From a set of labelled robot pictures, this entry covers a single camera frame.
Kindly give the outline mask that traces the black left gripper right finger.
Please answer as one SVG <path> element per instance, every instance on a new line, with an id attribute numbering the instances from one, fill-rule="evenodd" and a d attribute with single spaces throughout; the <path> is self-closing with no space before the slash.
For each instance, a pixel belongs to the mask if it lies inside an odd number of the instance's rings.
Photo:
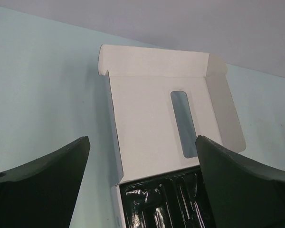
<path id="1" fill-rule="evenodd" d="M 198 136 L 195 144 L 218 228 L 285 228 L 285 171 L 206 136 Z"/>

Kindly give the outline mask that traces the white cardboard box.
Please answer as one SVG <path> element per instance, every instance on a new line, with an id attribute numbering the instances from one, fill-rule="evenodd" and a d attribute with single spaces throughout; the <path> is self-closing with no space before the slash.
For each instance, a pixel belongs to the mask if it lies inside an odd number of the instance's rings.
<path id="1" fill-rule="evenodd" d="M 112 187 L 116 223 L 126 228 L 121 184 L 199 166 L 196 138 L 234 152 L 246 142 L 217 55 L 102 45 L 98 72 L 108 80 L 118 182 Z"/>

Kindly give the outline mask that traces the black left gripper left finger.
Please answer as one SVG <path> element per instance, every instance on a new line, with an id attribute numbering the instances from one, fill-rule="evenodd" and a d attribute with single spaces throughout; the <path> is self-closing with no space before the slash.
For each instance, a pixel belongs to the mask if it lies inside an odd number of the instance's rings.
<path id="1" fill-rule="evenodd" d="M 90 151 L 87 136 L 0 172 L 0 228 L 67 228 Z"/>

